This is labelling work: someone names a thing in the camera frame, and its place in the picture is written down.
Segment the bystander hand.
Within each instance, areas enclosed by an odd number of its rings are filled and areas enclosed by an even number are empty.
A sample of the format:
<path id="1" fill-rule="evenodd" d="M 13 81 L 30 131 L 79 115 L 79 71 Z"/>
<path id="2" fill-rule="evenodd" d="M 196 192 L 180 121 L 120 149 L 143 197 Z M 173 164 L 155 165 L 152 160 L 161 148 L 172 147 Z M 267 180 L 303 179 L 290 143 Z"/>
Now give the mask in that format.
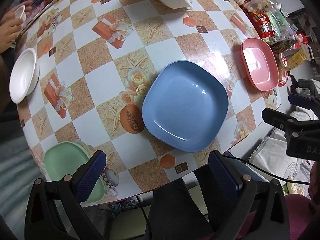
<path id="1" fill-rule="evenodd" d="M 21 7 L 25 6 L 25 14 L 28 16 L 29 11 L 32 10 L 33 0 L 24 1 L 23 3 L 8 10 L 3 18 L 1 19 L 0 26 L 0 37 L 1 37 L 1 48 L 0 53 L 6 51 L 17 38 L 21 31 L 21 25 L 23 20 L 15 17 L 15 11 Z"/>

